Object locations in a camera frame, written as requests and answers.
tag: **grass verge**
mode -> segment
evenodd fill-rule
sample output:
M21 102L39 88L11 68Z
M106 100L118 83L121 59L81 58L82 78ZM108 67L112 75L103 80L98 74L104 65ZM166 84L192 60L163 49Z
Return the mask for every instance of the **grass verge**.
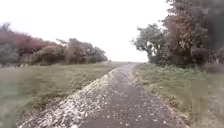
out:
M0 68L0 128L43 110L122 63Z
M141 64L135 70L144 87L160 96L186 124L195 128L224 126L223 74L153 64Z

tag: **path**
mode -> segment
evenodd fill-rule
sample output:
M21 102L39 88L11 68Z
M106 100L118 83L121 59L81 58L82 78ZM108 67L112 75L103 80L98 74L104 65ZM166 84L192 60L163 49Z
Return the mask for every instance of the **path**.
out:
M185 128L138 84L134 66L114 69L20 128Z

